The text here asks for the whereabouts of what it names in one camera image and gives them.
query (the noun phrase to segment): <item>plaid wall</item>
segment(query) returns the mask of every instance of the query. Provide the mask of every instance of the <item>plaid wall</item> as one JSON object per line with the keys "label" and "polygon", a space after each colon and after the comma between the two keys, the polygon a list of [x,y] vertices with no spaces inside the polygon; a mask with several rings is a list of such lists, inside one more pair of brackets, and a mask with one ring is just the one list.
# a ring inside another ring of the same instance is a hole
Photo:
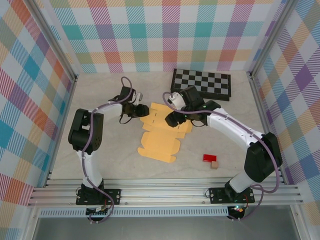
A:
{"label": "plaid wall", "polygon": [[1,0],[0,240],[22,232],[30,195],[49,167],[71,85],[23,0]]}
{"label": "plaid wall", "polygon": [[256,83],[291,184],[320,236],[320,1],[300,0]]}
{"label": "plaid wall", "polygon": [[44,4],[42,3],[42,0],[35,0],[36,4],[38,5],[38,7],[40,8],[42,14],[43,14],[43,17],[45,18],[47,24],[50,26],[51,30],[52,30],[52,33],[53,35],[55,36],[55,39],[58,41],[62,51],[64,52],[66,58],[68,59],[73,71],[75,73],[78,73],[79,71],[77,70],[76,66],[75,66],[75,63],[73,61],[73,59],[71,58],[70,56],[70,53],[68,52],[64,42],[62,41],[61,39],[61,36],[60,34],[58,33],[55,25],[53,24],[51,18],[49,17],[49,14],[48,14],[48,11],[45,9],[45,6]]}
{"label": "plaid wall", "polygon": [[269,39],[271,31],[274,29],[274,27],[276,25],[276,22],[278,21],[282,11],[284,10],[284,7],[285,7],[287,1],[288,0],[281,0],[281,3],[280,3],[280,5],[279,5],[279,7],[278,7],[278,9],[277,9],[277,11],[276,11],[276,13],[274,15],[269,27],[268,27],[268,30],[265,32],[265,34],[263,36],[263,39],[262,39],[262,41],[261,41],[261,43],[259,45],[259,48],[258,48],[258,50],[256,51],[256,53],[254,55],[253,61],[252,61],[251,65],[249,67],[249,70],[248,70],[249,72],[252,72],[252,70],[253,70],[253,68],[254,68],[254,66],[255,66],[255,64],[256,64],[256,62],[257,62],[257,60],[258,60],[258,58],[259,58],[259,56],[261,54],[262,49],[264,49],[264,47],[265,47],[265,45],[266,45],[266,43],[267,43],[267,41]]}
{"label": "plaid wall", "polygon": [[279,2],[50,0],[86,73],[243,70]]}

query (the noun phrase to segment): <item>checkered board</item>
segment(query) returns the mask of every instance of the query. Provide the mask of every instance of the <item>checkered board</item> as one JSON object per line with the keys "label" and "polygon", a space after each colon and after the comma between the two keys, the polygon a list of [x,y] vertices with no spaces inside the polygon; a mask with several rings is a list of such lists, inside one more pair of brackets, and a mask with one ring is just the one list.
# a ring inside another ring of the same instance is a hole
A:
{"label": "checkered board", "polygon": [[231,75],[229,74],[175,69],[171,92],[179,92],[190,86],[195,86],[203,98],[230,101]]}

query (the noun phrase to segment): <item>mounting plate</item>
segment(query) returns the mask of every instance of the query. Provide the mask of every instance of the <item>mounting plate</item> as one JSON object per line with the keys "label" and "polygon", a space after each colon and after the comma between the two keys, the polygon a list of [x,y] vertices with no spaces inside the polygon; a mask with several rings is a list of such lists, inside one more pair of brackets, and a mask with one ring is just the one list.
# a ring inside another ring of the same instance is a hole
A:
{"label": "mounting plate", "polygon": [[[103,190],[106,194],[110,195],[110,197],[114,201],[114,205],[119,205],[120,204],[120,199],[121,199],[121,189],[104,189]],[[78,195],[81,196],[81,189],[78,190]],[[100,202],[95,203],[94,205],[105,205],[105,200],[106,200],[106,205],[111,204],[111,200],[109,198],[103,197]],[[76,198],[75,201],[76,205],[90,205],[90,203],[85,202],[83,198]]]}
{"label": "mounting plate", "polygon": [[248,187],[242,192],[242,194],[236,197],[233,202],[230,201],[229,197],[226,195],[224,187],[211,187],[209,188],[208,195],[211,204],[253,204],[255,202],[254,192],[250,187]]}

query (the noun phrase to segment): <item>wooden block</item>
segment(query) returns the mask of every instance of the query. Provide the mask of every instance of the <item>wooden block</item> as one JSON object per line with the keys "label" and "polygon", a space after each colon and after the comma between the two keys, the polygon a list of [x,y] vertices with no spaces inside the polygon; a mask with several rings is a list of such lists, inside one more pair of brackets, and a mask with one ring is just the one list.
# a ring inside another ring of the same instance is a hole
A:
{"label": "wooden block", "polygon": [[212,161],[211,162],[211,169],[218,169],[219,163],[217,161]]}

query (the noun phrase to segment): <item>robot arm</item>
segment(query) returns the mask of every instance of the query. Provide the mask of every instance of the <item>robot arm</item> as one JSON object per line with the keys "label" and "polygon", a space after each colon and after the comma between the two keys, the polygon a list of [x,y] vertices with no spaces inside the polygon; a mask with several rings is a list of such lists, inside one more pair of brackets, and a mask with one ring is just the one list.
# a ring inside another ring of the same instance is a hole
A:
{"label": "robot arm", "polygon": [[237,174],[224,186],[225,194],[231,202],[252,184],[261,183],[275,170],[267,151],[254,136],[257,136],[267,145],[277,166],[281,166],[282,157],[278,140],[274,134],[271,132],[262,134],[255,131],[235,120],[218,103],[212,100],[204,102],[194,86],[188,87],[180,93],[174,92],[169,97],[168,102],[173,104],[176,109],[184,112],[174,111],[170,113],[165,118],[169,126],[176,127],[186,120],[201,121],[204,125],[228,136],[246,152],[244,171]]}
{"label": "robot arm", "polygon": [[[80,162],[83,162],[84,166],[82,167],[84,167],[83,169],[87,175],[87,177],[83,178],[81,190],[77,193],[77,205],[96,205],[103,202],[104,196],[97,189],[105,191],[104,182],[95,156],[102,143],[104,123],[123,115],[128,115],[131,118],[149,115],[149,108],[146,105],[139,104],[143,97],[142,94],[137,93],[134,89],[132,89],[131,95],[123,101],[130,94],[130,91],[130,87],[123,86],[120,95],[109,100],[109,104],[105,104],[105,107],[95,111],[93,113],[93,126],[90,125],[93,110],[78,109],[75,112],[68,141],[72,144]],[[92,138],[85,149],[91,128],[93,129]],[[84,161],[82,156],[83,149],[85,149]]]}

